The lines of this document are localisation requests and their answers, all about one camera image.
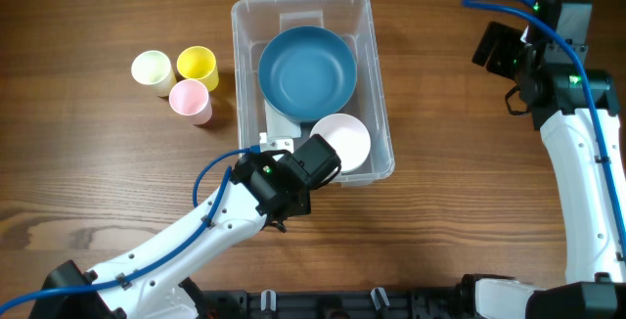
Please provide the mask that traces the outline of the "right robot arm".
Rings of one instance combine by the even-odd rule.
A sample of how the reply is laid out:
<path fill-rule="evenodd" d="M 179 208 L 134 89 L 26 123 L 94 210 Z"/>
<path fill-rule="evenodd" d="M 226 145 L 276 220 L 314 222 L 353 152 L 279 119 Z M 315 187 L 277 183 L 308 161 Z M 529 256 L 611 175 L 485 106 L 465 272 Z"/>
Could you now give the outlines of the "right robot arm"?
<path fill-rule="evenodd" d="M 565 284 L 540 289 L 509 278 L 467 275 L 464 310 L 484 318 L 622 318 L 625 315 L 625 252 L 605 178 L 619 199 L 625 175 L 619 148 L 619 105 L 610 75 L 587 75 L 604 132 L 602 158 L 582 81 L 574 66 L 553 61 L 555 44 L 535 50 L 522 32 L 492 22 L 473 62 L 514 80 L 528 105 L 557 178 L 566 233 Z M 609 168 L 604 169 L 604 161 Z"/>

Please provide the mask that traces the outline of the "yellow cup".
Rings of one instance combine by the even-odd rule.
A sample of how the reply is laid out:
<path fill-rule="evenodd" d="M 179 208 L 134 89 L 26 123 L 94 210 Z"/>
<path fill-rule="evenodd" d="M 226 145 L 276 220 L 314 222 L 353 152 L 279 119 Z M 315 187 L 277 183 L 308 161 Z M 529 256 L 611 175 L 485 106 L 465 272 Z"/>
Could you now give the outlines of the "yellow cup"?
<path fill-rule="evenodd" d="M 208 91 L 213 91 L 219 84 L 216 57 L 211 50 L 203 46 L 192 46 L 180 53 L 176 67 L 186 79 L 201 82 Z"/>

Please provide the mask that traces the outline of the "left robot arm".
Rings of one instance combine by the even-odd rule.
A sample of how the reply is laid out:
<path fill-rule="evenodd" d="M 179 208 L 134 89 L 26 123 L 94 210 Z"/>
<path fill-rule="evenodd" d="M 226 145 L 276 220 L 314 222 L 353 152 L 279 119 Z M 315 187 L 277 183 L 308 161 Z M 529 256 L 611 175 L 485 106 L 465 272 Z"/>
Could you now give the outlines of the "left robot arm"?
<path fill-rule="evenodd" d="M 68 261 L 31 297 L 33 318 L 197 318 L 200 299 L 183 283 L 226 249 L 265 227 L 286 229 L 310 213 L 310 193 L 341 170 L 315 134 L 294 152 L 247 148 L 217 189 L 147 242 L 86 272 Z"/>

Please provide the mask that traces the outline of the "cream cup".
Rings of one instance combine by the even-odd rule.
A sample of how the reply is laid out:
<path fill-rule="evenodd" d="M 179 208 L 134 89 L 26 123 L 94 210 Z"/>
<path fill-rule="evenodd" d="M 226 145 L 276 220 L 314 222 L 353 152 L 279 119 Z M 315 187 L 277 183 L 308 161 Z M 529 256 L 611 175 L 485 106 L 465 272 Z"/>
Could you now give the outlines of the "cream cup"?
<path fill-rule="evenodd" d="M 176 76 L 169 58 L 158 50 L 138 55 L 131 65 L 135 81 L 152 89 L 157 96 L 167 97 L 176 84 Z"/>

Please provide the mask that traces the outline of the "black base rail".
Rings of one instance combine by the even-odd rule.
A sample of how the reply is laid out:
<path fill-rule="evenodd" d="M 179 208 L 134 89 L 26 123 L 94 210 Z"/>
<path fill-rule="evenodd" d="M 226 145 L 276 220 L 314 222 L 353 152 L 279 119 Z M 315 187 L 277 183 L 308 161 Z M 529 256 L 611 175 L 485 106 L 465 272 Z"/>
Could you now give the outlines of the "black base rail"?
<path fill-rule="evenodd" d="M 200 317 L 444 319 L 470 315 L 458 303 L 453 288 L 392 291 L 376 287 L 359 292 L 205 291 L 201 295 Z"/>

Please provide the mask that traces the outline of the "pink bowl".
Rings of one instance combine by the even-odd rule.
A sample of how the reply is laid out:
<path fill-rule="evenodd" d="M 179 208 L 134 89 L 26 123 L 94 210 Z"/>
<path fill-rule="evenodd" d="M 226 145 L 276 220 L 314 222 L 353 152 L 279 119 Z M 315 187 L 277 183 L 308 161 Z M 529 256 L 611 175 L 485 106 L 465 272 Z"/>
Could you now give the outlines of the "pink bowl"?
<path fill-rule="evenodd" d="M 366 125 L 350 114 L 330 114 L 320 119 L 310 135 L 319 134 L 341 159 L 341 172 L 358 169 L 371 150 L 371 136 Z"/>

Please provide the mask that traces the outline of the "white paper label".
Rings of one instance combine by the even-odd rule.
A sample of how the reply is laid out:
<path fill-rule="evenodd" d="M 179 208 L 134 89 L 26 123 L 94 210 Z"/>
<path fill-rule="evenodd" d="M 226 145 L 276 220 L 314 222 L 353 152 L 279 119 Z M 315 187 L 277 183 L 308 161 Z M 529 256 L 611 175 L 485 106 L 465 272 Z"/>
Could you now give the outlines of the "white paper label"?
<path fill-rule="evenodd" d="M 272 139 L 301 137 L 300 124 L 289 120 L 276 111 L 267 101 L 264 102 L 267 135 Z"/>

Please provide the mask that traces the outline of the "pink cup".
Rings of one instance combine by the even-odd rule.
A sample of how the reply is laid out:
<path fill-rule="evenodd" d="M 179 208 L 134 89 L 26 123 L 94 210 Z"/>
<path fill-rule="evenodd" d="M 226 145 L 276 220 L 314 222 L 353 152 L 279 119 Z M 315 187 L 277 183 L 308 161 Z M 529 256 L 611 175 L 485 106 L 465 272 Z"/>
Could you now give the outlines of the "pink cup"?
<path fill-rule="evenodd" d="M 198 80 L 185 79 L 169 93 L 170 108 L 193 125 L 203 125 L 212 118 L 212 106 L 207 88 Z"/>

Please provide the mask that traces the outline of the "clear plastic storage container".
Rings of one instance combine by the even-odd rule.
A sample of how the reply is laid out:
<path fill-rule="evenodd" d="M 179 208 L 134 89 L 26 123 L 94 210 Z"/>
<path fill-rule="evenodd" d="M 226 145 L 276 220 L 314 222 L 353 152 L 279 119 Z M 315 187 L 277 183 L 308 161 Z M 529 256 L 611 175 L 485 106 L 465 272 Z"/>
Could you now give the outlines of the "clear plastic storage container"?
<path fill-rule="evenodd" d="M 283 31 L 319 26 L 341 37 L 355 58 L 356 89 L 341 110 L 366 125 L 372 142 L 366 161 L 352 172 L 341 173 L 335 182 L 364 186 L 392 174 L 395 159 L 370 0 L 240 0 L 231 9 L 231 21 L 240 148 L 259 145 L 259 133 L 267 132 L 265 99 L 258 84 L 263 50 Z M 309 137 L 312 125 L 300 123 L 300 128 L 294 149 Z"/>

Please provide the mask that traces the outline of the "dark blue bowl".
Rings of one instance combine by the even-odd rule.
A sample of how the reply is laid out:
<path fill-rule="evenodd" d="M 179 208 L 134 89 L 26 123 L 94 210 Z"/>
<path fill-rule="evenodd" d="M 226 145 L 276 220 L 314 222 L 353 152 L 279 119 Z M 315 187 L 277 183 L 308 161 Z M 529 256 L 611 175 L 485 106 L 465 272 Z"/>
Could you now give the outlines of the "dark blue bowl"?
<path fill-rule="evenodd" d="M 312 25 L 286 30 L 263 50 L 258 83 L 275 111 L 311 122 L 340 111 L 357 84 L 357 65 L 335 33 Z"/>

